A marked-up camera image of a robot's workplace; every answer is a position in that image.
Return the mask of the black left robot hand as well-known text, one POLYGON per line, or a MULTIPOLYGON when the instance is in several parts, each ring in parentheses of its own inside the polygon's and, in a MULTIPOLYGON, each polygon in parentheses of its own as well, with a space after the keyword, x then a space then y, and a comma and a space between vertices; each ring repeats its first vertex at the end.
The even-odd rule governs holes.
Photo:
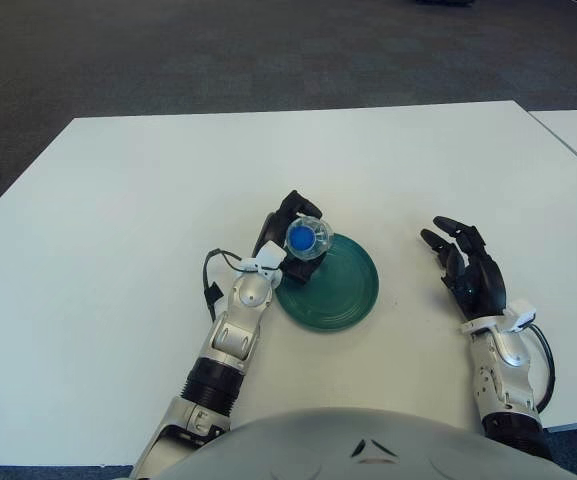
POLYGON ((291 191, 265 219, 253 255, 268 241, 285 248, 287 256, 280 269, 285 276, 305 285, 323 262, 334 237, 322 216, 312 202, 296 190, 291 191))

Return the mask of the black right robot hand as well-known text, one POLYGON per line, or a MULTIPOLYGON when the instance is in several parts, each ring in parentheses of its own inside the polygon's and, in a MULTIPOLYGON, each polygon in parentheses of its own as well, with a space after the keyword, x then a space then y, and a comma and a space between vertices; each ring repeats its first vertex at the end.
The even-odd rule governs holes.
POLYGON ((433 224, 454 242, 428 229, 422 229, 420 236, 437 255, 444 271, 442 282, 463 316, 467 320, 500 316, 507 299, 503 276, 477 228, 445 216, 436 216, 433 224))

